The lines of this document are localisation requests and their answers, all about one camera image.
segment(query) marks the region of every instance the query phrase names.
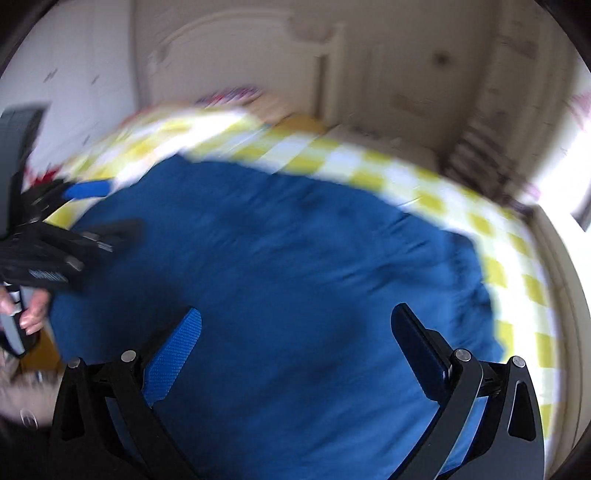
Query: blue bedspread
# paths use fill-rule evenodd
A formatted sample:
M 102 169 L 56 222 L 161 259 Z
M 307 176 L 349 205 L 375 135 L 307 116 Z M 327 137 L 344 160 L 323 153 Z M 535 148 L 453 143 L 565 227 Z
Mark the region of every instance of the blue bedspread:
M 58 295 L 51 322 L 65 358 L 94 363 L 200 310 L 201 338 L 154 410 L 204 478 L 386 479 L 437 408 L 392 336 L 400 302 L 500 360 L 470 241 L 369 193 L 175 156 L 77 228 L 132 217 L 145 240 Z

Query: white and yellow checkered fabric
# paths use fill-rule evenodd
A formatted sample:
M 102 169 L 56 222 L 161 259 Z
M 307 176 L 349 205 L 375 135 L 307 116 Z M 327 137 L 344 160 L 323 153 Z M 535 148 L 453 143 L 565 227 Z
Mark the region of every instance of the white and yellow checkered fabric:
M 195 161 L 238 161 L 368 190 L 386 202 L 459 231 L 476 245 L 491 294 L 496 336 L 528 364 L 540 404 L 547 464 L 560 428 L 564 378 L 560 325 L 547 276 L 528 228 L 510 211 L 427 170 L 364 148 L 298 132 L 262 128 L 244 112 L 159 109 L 136 119 L 63 173 L 125 186 L 176 152 Z M 92 202 L 65 205 L 50 219 L 70 226 Z

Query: finger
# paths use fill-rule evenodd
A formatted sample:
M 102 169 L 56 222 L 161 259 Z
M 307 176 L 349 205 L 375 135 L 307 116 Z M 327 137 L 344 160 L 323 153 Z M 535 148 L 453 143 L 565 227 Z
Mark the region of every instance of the finger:
M 36 317 L 45 317 L 49 300 L 50 295 L 47 290 L 42 290 L 40 288 L 36 289 L 31 296 L 29 305 L 27 306 L 27 312 Z
M 31 301 L 20 319 L 21 328 L 28 328 L 43 322 L 47 316 L 50 295 L 46 290 L 36 290 L 31 296 Z
M 21 326 L 21 328 L 28 328 L 28 327 L 32 327 L 34 325 L 38 325 L 39 323 L 42 323 L 44 320 L 44 317 L 35 317 L 33 315 L 26 315 L 26 314 L 22 314 L 21 315 L 21 319 L 18 322 L 19 325 Z
M 36 325 L 33 325 L 32 327 L 29 327 L 26 330 L 26 333 L 27 333 L 27 335 L 32 335 L 33 333 L 38 332 L 42 328 L 43 328 L 43 322 L 37 323 Z
M 0 287 L 0 312 L 4 315 L 14 313 L 14 302 L 4 287 Z

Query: white wall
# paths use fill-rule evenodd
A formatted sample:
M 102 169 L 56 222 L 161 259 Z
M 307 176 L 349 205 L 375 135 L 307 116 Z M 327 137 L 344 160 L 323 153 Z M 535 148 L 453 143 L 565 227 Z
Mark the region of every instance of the white wall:
M 146 100 L 148 56 L 196 18 L 229 8 L 291 8 L 293 30 L 321 40 L 346 21 L 345 118 L 445 153 L 473 103 L 495 35 L 498 0 L 136 0 L 136 54 Z M 437 64 L 435 56 L 448 55 Z M 373 75 L 370 56 L 373 53 Z
M 0 78 L 0 111 L 46 103 L 30 165 L 44 171 L 137 110 L 132 0 L 59 3 L 31 30 Z

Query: metal bolt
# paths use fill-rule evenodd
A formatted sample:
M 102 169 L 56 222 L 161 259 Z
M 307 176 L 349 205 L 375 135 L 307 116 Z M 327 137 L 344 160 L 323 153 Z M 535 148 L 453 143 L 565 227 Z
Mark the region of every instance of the metal bolt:
M 525 367 L 525 360 L 523 360 L 520 356 L 514 356 L 513 365 L 515 365 L 517 368 L 523 368 Z
M 96 244 L 99 246 L 99 248 L 101 250 L 105 250 L 109 253 L 113 253 L 113 246 L 112 245 L 106 244 L 104 242 L 97 242 Z
M 82 263 L 77 258 L 74 258 L 73 256 L 67 257 L 66 263 L 78 272 L 81 272 L 82 269 L 84 268 L 84 263 Z
M 82 234 L 82 236 L 84 238 L 87 238 L 88 240 L 92 240 L 93 242 L 98 241 L 98 239 L 100 238 L 96 233 L 92 233 L 92 232 L 84 232 Z
M 127 350 L 121 354 L 121 360 L 128 364 L 129 362 L 133 362 L 136 356 L 137 354 L 133 350 Z
M 456 350 L 456 358 L 460 362 L 469 362 L 470 358 L 472 358 L 472 355 L 470 354 L 470 352 L 468 350 L 464 350 L 463 348 L 460 348 L 459 350 Z

